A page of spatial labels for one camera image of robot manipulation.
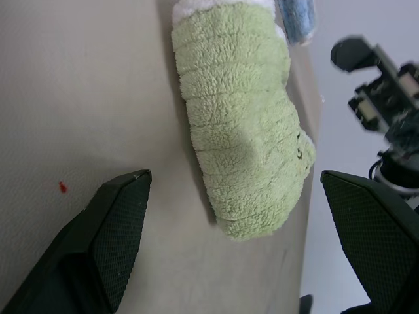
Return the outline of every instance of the green plush toy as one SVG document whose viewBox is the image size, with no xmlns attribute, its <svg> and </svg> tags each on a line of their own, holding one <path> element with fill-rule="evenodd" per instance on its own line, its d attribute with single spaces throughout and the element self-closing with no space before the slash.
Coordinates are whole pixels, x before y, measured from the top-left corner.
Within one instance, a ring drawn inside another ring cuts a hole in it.
<svg viewBox="0 0 419 314">
<path fill-rule="evenodd" d="M 297 203 L 315 150 L 285 85 L 289 53 L 270 0 L 181 0 L 172 33 L 191 138 L 217 221 L 271 234 Z"/>
</svg>

